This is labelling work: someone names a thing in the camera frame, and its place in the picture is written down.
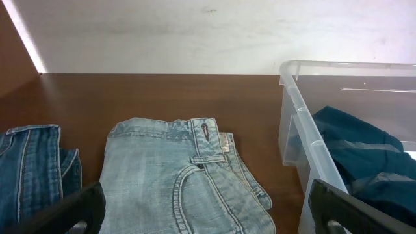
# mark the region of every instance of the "clear plastic bin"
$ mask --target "clear plastic bin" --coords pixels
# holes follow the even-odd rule
[[[416,64],[288,61],[279,148],[285,166],[295,166],[305,194],[298,232],[315,233],[308,206],[311,182],[322,179],[348,192],[312,115],[329,105],[402,141],[416,154]]]

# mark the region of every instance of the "dark blue jeans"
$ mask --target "dark blue jeans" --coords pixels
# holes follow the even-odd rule
[[[59,148],[58,125],[0,134],[0,233],[81,189],[78,149]]]

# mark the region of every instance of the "folded clothing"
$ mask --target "folded clothing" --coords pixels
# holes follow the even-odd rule
[[[107,139],[101,233],[275,233],[270,197],[212,118],[133,118]]]
[[[0,232],[81,189],[78,149],[59,148],[59,140],[57,125],[0,134]]]
[[[349,193],[416,227],[416,161],[401,141],[332,107],[313,119]]]

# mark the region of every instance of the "jeans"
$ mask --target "jeans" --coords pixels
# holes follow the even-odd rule
[[[0,134],[0,233],[81,189],[78,149],[59,148],[60,127]]]
[[[271,199],[234,143],[212,118],[117,124],[100,179],[101,233],[275,233]]]

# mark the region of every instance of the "jeans pocket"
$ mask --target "jeans pocket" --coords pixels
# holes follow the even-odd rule
[[[172,196],[180,233],[239,233],[239,227],[206,171],[189,165],[180,171]]]

